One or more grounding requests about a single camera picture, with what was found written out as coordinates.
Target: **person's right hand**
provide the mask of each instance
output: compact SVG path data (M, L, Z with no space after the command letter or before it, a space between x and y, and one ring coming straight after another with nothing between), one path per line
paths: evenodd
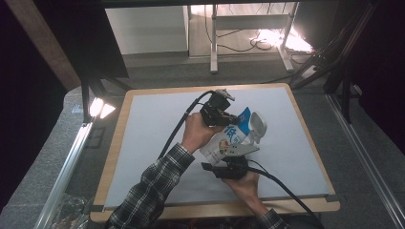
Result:
M259 176L256 173L248 171L239 180L223 179L223 182L229 185L233 193L247 205L256 217L260 218L268 212L268 209L258 197Z

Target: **gray carpet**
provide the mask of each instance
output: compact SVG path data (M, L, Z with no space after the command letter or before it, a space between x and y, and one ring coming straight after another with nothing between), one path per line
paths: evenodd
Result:
M122 81L137 89L171 88L209 85L263 83L286 76L281 60L221 62L218 74L209 73L209 65L186 63L128 67L130 79ZM299 108L341 201L338 212L323 213L326 228L394 228L383 203L374 190L351 144L338 123L329 102L322 93L323 79L294 92ZM124 92L105 82L106 99L120 107ZM32 228L53 183L63 165L81 123L82 114L73 114L81 103L80 90L65 98L65 108L37 161L26 175L9 205L0 216L0 228ZM95 195L102 166L108 153L119 110L96 121L86 148L82 152L66 193L90 199ZM353 126L384 178L403 204L405 161L393 143L367 117L355 100L352 101ZM91 223L90 228L102 228Z

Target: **white metal stand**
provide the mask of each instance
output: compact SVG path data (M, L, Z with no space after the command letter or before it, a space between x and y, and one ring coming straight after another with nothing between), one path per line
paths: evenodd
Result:
M258 30L258 29L284 29L283 43L277 50L283 60L287 72L294 71L286 53L286 42L297 11L298 2L294 3L289 14L265 15L228 15L218 16L217 5L212 5L212 44L211 44L211 73L218 72L217 31L226 30Z

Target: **person's left hand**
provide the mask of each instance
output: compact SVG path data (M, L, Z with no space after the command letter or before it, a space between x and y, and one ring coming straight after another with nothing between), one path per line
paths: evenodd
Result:
M196 150L206 145L211 137L222 131L223 126L207 127L203 123L200 113L193 113L185 120L185 130L181 145L193 154Z

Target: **white wall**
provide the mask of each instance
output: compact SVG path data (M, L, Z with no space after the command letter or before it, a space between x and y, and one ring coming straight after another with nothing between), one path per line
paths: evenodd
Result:
M188 50L186 7L107 9L122 54Z

